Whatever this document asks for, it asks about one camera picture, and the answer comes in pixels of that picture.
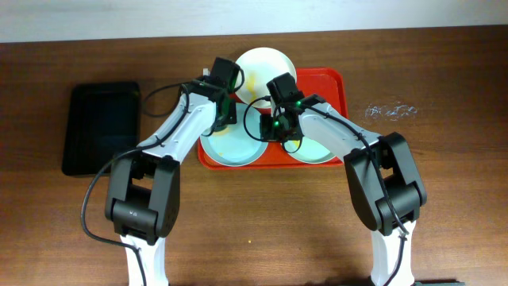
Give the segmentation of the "light blue plate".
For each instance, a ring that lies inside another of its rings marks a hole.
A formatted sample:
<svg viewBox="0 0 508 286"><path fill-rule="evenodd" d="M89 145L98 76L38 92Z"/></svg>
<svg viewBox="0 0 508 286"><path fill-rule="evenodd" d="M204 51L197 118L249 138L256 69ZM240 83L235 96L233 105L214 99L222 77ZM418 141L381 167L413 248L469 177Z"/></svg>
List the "light blue plate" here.
<svg viewBox="0 0 508 286"><path fill-rule="evenodd" d="M227 167L241 167L259 159L268 143L252 139L244 128L244 114L247 105L236 104L237 122L227 125L222 131L201 136L200 143L205 154L215 163ZM260 137L260 112L249 108L246 113L247 129L253 137Z"/></svg>

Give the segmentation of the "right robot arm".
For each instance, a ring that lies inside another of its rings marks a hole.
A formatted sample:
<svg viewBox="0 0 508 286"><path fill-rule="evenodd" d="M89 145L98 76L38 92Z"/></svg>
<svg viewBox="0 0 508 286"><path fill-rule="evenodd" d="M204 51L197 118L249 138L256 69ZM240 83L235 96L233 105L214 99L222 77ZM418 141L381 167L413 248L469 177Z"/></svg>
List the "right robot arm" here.
<svg viewBox="0 0 508 286"><path fill-rule="evenodd" d="M264 138L309 138L343 162L353 208L371 232L370 283L414 285L411 240L427 194L406 139L368 131L318 95L269 100Z"/></svg>

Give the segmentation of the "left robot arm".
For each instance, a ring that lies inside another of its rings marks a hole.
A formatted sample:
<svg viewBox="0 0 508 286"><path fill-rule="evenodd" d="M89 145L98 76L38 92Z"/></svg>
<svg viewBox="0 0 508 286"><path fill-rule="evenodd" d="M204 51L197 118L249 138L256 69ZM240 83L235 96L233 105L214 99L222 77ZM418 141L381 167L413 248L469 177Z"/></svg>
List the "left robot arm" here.
<svg viewBox="0 0 508 286"><path fill-rule="evenodd" d="M203 76L179 87L164 123L135 149L115 156L105 216L127 256L129 284L167 285L165 239L179 213L180 166L205 132L236 121L235 79Z"/></svg>

